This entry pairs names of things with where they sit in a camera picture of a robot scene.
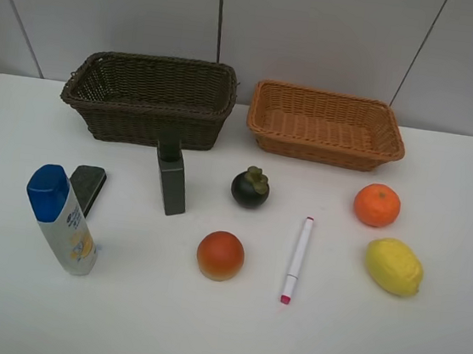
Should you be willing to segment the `dark purple mangosteen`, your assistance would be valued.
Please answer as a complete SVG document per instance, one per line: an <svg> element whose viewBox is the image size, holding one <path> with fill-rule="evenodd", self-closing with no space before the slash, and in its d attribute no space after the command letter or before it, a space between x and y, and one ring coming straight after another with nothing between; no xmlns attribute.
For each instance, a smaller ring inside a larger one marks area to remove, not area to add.
<svg viewBox="0 0 473 354"><path fill-rule="evenodd" d="M231 195L240 206L256 209L267 200L270 194L269 187L268 177L263 173L263 169L249 166L246 171L234 177Z"/></svg>

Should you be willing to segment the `dark green rectangular bottle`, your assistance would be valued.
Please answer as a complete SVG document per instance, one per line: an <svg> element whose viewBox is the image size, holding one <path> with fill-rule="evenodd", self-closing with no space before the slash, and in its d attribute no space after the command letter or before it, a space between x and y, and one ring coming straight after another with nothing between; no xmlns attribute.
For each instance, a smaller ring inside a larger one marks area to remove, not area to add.
<svg viewBox="0 0 473 354"><path fill-rule="evenodd" d="M157 143L157 160L164 212L167 216L186 211L185 170L181 139L171 128L160 132Z"/></svg>

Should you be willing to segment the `red orange peach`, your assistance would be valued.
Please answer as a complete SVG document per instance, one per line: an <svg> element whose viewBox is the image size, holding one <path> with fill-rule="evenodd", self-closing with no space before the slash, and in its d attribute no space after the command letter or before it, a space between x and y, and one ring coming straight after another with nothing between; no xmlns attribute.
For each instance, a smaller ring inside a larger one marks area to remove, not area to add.
<svg viewBox="0 0 473 354"><path fill-rule="evenodd" d="M232 279L244 266L245 249L240 240L226 231L205 236L196 250L198 267L216 282Z"/></svg>

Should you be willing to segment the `white pink-capped marker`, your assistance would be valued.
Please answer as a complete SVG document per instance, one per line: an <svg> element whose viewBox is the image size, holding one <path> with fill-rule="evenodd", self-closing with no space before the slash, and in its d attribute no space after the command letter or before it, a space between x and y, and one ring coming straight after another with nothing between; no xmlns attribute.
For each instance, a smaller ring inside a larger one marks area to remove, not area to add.
<svg viewBox="0 0 473 354"><path fill-rule="evenodd" d="M283 290L281 292L279 300L283 305L290 304L292 295L295 291L296 283L300 275L301 266L304 262L304 257L306 256L306 249L308 246L308 241L310 239L310 233L312 233L313 224L313 217L308 216L304 222L304 225L302 226L299 239L296 243L295 251L292 255L289 269L286 272L286 277L284 277Z"/></svg>

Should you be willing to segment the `orange tangerine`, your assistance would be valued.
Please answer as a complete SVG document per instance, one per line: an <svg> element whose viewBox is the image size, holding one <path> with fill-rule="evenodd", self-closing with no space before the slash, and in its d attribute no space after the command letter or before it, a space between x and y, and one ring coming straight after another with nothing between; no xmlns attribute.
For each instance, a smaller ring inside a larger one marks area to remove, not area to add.
<svg viewBox="0 0 473 354"><path fill-rule="evenodd" d="M385 184L370 184L358 191L353 210L357 219L369 227L383 228L393 224L399 217L401 200L397 193Z"/></svg>

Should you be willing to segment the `blue whiteboard eraser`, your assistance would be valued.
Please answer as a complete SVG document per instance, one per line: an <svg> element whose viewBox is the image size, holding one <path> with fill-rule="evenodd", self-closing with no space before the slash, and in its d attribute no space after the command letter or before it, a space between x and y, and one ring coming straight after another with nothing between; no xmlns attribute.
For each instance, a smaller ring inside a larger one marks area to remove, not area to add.
<svg viewBox="0 0 473 354"><path fill-rule="evenodd" d="M106 171L99 166L78 166L70 175L70 183L85 218L105 184Z"/></svg>

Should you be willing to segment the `yellow lemon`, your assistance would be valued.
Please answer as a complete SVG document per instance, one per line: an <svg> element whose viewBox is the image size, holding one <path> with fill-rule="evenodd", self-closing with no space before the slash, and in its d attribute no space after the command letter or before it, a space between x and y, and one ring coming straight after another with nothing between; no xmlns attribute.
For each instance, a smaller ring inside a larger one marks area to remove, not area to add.
<svg viewBox="0 0 473 354"><path fill-rule="evenodd" d="M402 241L374 239L367 245L364 262L369 276L388 293L412 297L419 292L424 268Z"/></svg>

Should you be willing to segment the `white blue-capped shampoo bottle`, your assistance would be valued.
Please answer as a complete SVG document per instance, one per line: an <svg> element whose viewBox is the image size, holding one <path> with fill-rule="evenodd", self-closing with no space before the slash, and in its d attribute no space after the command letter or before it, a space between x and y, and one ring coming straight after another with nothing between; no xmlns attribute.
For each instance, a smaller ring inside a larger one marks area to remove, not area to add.
<svg viewBox="0 0 473 354"><path fill-rule="evenodd" d="M88 275L98 258L97 247L64 168L40 167L27 183L26 192L59 264L73 276Z"/></svg>

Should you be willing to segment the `orange wicker basket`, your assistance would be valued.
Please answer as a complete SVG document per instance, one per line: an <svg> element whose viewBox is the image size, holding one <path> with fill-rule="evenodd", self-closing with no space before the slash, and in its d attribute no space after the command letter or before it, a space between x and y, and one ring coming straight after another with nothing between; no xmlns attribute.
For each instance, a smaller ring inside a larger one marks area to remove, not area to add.
<svg viewBox="0 0 473 354"><path fill-rule="evenodd" d="M264 80L246 120L260 148L276 155L357 171L405 155L396 116L375 99Z"/></svg>

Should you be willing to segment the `dark brown wicker basket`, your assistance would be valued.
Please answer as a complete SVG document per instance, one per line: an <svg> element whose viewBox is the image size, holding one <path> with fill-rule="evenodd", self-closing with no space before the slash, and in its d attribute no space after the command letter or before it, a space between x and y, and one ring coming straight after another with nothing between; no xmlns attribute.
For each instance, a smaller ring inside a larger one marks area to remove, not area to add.
<svg viewBox="0 0 473 354"><path fill-rule="evenodd" d="M230 116L237 86L234 68L221 63L99 52L72 73L60 97L97 140L152 147L171 128L183 148L204 151Z"/></svg>

